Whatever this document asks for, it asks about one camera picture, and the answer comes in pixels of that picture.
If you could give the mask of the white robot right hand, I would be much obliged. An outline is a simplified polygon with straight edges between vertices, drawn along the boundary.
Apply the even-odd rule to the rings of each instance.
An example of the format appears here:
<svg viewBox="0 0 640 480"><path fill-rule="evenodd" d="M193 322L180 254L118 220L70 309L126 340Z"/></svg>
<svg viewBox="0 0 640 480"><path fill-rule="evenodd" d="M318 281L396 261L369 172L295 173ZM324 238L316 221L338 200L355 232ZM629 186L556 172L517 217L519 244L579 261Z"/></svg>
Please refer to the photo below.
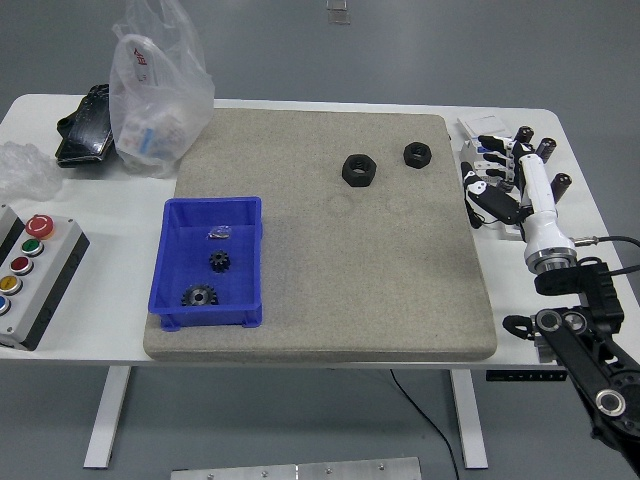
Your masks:
<svg viewBox="0 0 640 480"><path fill-rule="evenodd" d="M481 225L472 208L477 205L503 224L520 228L530 271L574 265L575 245L558 226L551 184L536 149L526 142L493 135L480 135L478 142L487 150L485 159L501 166L499 176L517 187L520 199L483 180L470 163L461 163L464 202L472 226Z"/></svg>

